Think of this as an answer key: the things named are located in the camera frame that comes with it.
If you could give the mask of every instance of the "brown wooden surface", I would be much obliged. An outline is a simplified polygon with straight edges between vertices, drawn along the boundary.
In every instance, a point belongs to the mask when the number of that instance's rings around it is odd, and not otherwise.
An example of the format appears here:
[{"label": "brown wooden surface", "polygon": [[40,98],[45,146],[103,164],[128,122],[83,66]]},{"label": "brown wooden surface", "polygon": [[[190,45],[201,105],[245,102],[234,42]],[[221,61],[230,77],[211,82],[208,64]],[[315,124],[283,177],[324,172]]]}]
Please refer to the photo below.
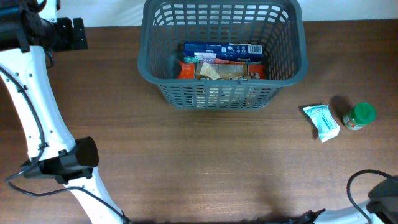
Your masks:
[{"label": "brown wooden surface", "polygon": [[[361,169],[398,173],[398,21],[306,22],[310,69],[264,109],[176,110],[137,70],[139,28],[87,29],[89,50],[54,54],[49,79],[75,138],[92,136],[110,195],[135,220],[215,221],[349,206]],[[0,85],[0,178],[27,159],[24,133]],[[377,120],[314,140],[299,107],[338,113],[368,101]],[[357,201],[382,178],[354,183]],[[46,192],[54,180],[18,179]],[[32,198],[0,184],[0,223],[89,223],[71,193]]]}]

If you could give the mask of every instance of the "barcode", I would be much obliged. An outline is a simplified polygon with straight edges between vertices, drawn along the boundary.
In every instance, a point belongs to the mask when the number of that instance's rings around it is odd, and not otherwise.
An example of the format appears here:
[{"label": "barcode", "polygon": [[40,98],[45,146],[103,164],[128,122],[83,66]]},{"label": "barcode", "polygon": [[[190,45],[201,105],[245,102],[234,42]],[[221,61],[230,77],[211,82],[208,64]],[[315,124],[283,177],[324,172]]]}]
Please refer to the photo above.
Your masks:
[{"label": "barcode", "polygon": [[262,46],[260,45],[249,45],[249,54],[261,54]]}]

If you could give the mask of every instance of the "blue box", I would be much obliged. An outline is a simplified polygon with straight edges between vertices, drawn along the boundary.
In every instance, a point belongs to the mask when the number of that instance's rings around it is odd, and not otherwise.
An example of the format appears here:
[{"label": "blue box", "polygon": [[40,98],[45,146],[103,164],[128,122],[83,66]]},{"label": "blue box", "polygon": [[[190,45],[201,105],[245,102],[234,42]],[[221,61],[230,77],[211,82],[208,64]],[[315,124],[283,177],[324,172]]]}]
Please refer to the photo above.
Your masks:
[{"label": "blue box", "polygon": [[185,63],[260,64],[261,45],[191,42],[184,44]]}]

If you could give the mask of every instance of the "green bottle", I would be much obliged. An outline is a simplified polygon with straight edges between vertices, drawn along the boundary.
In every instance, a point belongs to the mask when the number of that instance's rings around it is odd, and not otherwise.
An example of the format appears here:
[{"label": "green bottle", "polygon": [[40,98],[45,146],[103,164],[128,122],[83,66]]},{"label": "green bottle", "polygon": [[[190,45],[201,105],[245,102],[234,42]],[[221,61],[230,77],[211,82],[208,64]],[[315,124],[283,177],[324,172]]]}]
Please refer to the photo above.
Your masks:
[{"label": "green bottle", "polygon": [[376,119],[376,110],[369,103],[357,104],[343,117],[344,125],[351,130],[359,130]]}]

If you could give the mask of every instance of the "white background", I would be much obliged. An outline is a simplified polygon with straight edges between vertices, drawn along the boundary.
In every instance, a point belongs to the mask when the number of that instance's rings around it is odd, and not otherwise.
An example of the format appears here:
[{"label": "white background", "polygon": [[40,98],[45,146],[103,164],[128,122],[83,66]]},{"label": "white background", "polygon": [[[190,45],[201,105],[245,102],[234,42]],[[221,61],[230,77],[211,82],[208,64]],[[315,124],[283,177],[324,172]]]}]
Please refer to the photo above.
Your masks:
[{"label": "white background", "polygon": [[[398,18],[398,0],[298,1],[305,21]],[[61,0],[58,17],[83,18],[86,27],[140,26],[144,3],[145,0]]]}]

